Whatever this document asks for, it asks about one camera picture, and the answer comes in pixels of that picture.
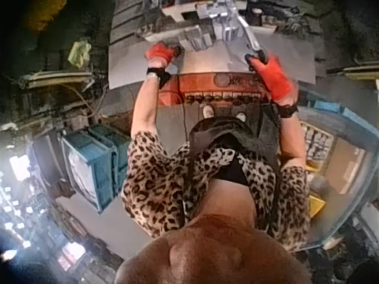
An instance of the person's right hand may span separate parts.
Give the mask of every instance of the person's right hand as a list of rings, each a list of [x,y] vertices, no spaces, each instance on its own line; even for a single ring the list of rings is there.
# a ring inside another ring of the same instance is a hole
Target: person's right hand
[[[156,43],[145,53],[145,56],[148,67],[166,68],[174,56],[174,50],[163,43]]]
[[[291,98],[295,91],[293,84],[282,71],[276,55],[269,53],[267,64],[263,64],[259,59],[249,55],[246,55],[245,59],[261,76],[275,102],[281,105],[284,105],[282,104],[283,101],[285,101],[285,104],[289,104],[288,101],[292,101],[292,104],[294,103]]]

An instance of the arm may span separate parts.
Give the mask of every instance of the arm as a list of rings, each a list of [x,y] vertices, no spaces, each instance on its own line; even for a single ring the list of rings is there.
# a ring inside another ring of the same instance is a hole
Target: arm
[[[277,104],[281,106],[293,105],[295,103],[296,99],[290,96],[277,101]],[[292,117],[281,119],[280,150],[285,161],[282,168],[290,166],[306,167],[304,131],[296,113]]]
[[[253,57],[248,56],[246,60],[260,74],[276,104],[283,107],[294,105],[297,102],[297,90],[281,70],[280,62],[275,55],[269,55],[266,65]],[[282,168],[290,166],[305,168],[306,144],[296,113],[289,118],[281,119],[280,149],[285,160]]]
[[[131,137],[139,131],[156,131],[156,109],[158,105],[159,78],[147,77],[143,82],[137,96],[131,124]]]
[[[158,43],[146,52],[148,68],[166,68],[174,56],[174,51],[164,44]],[[139,131],[148,131],[157,134],[156,131],[156,110],[158,107],[160,79],[155,73],[147,75],[137,96],[133,112],[133,122],[131,124],[131,137]]]

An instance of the orange glove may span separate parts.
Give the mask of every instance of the orange glove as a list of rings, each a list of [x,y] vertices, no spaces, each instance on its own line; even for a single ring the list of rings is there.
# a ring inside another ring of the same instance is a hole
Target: orange glove
[[[156,43],[144,55],[149,61],[147,64],[149,67],[166,68],[174,56],[174,49],[163,43]]]
[[[274,101],[280,101],[285,96],[293,93],[294,87],[289,78],[283,73],[279,58],[276,55],[270,53],[267,64],[263,64],[257,58],[248,54],[245,59],[261,76]]]

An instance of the wristwatch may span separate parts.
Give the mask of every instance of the wristwatch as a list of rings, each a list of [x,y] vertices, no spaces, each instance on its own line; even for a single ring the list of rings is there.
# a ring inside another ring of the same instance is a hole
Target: wristwatch
[[[147,68],[146,74],[148,76],[151,76],[149,74],[156,74],[156,76],[159,78],[159,89],[162,89],[162,87],[165,85],[165,83],[171,78],[170,73],[166,72],[163,67],[161,68]]]
[[[298,112],[297,103],[293,105],[277,105],[281,118],[290,118],[295,112]]]

